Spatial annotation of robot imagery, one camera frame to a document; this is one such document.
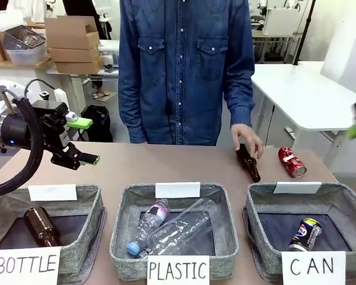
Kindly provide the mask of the person's left hand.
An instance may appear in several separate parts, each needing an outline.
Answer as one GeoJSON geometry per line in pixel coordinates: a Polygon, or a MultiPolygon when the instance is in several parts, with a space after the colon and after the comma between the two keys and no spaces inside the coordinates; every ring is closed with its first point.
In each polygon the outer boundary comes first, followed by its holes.
{"type": "Polygon", "coordinates": [[[234,124],[231,126],[231,134],[236,151],[240,149],[240,138],[244,138],[249,147],[250,155],[256,159],[262,157],[264,150],[263,142],[250,126],[241,123],[234,124]]]}

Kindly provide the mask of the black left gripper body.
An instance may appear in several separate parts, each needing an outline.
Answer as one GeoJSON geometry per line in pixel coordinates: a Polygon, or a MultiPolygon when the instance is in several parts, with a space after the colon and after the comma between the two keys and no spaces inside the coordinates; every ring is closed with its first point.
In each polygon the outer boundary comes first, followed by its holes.
{"type": "Polygon", "coordinates": [[[69,143],[65,117],[69,112],[67,105],[64,102],[37,100],[32,107],[41,122],[46,145],[67,147],[69,143]]]}

